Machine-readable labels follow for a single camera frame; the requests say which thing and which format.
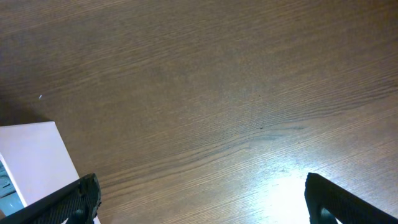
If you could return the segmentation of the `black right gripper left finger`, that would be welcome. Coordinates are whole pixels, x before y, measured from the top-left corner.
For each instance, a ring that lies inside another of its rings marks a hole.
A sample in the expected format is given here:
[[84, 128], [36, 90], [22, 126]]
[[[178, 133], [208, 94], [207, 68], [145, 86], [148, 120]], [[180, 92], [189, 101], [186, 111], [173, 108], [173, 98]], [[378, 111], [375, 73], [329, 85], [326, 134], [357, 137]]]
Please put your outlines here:
[[100, 185], [92, 173], [6, 216], [1, 224], [94, 224], [100, 204]]

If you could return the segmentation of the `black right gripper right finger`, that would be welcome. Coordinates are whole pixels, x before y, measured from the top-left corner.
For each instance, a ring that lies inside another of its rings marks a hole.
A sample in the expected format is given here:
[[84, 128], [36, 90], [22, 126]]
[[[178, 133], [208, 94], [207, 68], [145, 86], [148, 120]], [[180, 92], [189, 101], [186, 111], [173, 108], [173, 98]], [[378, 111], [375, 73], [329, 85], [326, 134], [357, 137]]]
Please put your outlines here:
[[308, 173], [304, 195], [311, 224], [397, 223], [397, 218], [316, 173]]

